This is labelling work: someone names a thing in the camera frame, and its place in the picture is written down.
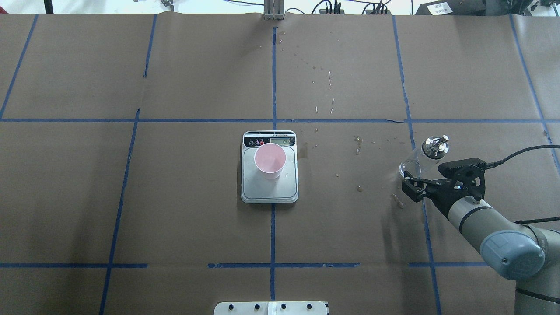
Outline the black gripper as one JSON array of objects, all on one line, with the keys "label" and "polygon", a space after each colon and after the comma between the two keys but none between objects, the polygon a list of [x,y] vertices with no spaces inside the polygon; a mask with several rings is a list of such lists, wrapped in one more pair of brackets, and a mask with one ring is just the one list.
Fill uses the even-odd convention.
[{"label": "black gripper", "polygon": [[420,202],[427,198],[432,201],[436,209],[449,217],[451,207],[460,199],[468,196],[468,191],[450,180],[442,178],[439,180],[429,180],[414,177],[408,170],[404,170],[402,176],[402,192],[414,202]]}]

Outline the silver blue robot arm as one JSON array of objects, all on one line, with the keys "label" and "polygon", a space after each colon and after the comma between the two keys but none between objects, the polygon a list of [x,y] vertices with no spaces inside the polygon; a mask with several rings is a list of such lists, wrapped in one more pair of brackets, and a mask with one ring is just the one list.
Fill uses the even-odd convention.
[{"label": "silver blue robot arm", "polygon": [[438,211],[504,279],[515,282],[516,315],[557,315],[559,232],[514,223],[483,199],[483,173],[474,166],[430,181],[405,171],[404,193],[430,199]]}]

